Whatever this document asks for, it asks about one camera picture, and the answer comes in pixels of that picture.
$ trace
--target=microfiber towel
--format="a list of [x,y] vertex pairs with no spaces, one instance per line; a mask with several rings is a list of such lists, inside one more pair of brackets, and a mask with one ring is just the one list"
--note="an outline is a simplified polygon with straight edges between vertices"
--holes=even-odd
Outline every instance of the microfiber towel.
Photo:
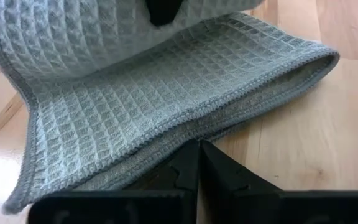
[[0,0],[0,66],[29,110],[17,213],[59,190],[125,187],[189,139],[216,139],[316,84],[338,53],[184,0],[155,27],[142,0]]

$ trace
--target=towel fold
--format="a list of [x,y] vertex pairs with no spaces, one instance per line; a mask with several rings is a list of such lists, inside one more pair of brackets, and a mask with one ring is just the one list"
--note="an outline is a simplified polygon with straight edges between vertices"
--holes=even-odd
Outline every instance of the towel fold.
[[0,65],[30,113],[5,212],[59,190],[120,189],[185,141],[226,134],[337,64],[323,44],[227,15],[260,1],[222,2],[184,1],[156,28],[138,0],[0,0]]

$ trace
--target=wooden surface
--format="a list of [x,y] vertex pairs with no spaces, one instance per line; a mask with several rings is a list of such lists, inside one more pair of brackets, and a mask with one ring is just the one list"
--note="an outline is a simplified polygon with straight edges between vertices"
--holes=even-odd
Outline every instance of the wooden surface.
[[[283,189],[358,189],[358,1],[266,0],[248,13],[322,41],[342,54],[308,94],[254,120],[217,145]],[[0,130],[0,207],[16,183],[27,112]],[[200,209],[200,223],[209,223]],[[24,223],[26,211],[0,223]]]

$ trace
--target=waffle weave towel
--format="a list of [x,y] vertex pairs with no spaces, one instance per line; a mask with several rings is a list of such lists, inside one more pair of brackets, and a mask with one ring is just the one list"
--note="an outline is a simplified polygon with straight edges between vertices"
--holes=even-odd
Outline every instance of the waffle weave towel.
[[185,0],[150,24],[143,0],[0,0],[0,66],[29,113],[17,213],[59,190],[133,182],[193,138],[214,139],[302,94],[333,49],[234,11],[260,0]]

